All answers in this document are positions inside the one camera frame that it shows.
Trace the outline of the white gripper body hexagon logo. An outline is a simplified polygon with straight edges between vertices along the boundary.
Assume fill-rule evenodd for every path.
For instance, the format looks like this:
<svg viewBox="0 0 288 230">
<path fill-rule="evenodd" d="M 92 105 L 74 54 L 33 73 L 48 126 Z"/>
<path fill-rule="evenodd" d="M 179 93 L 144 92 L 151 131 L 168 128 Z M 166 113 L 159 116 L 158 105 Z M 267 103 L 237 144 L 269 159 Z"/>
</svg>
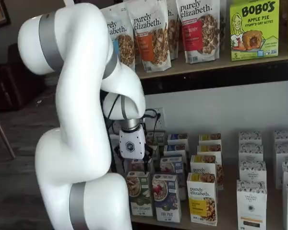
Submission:
<svg viewBox="0 0 288 230">
<path fill-rule="evenodd" d="M 124 159 L 142 160 L 145 155 L 145 135 L 142 127 L 132 132 L 120 130 L 120 154 Z"/>
</svg>

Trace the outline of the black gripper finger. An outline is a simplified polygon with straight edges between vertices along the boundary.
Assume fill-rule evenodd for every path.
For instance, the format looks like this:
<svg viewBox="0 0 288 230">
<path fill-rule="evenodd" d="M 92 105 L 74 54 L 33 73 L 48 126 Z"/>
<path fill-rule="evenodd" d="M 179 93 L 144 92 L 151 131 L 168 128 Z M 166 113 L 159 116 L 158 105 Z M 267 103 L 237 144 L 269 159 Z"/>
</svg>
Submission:
<svg viewBox="0 0 288 230">
<path fill-rule="evenodd" d="M 144 161 L 144 172 L 149 172 L 150 174 L 154 171 L 154 161 L 153 161 L 153 153 L 154 150 L 148 146 L 147 144 L 144 145 L 145 148 L 145 154 L 143 157 Z"/>
<path fill-rule="evenodd" d="M 120 145 L 117 145 L 117 146 L 114 148 L 114 152 L 115 152 L 116 156 L 119 158 L 119 160 L 120 160 L 120 162 L 121 162 L 121 165 L 122 165 L 122 168 L 125 168 L 125 167 L 124 167 L 124 158 L 123 158 L 122 155 L 121 155 Z"/>
</svg>

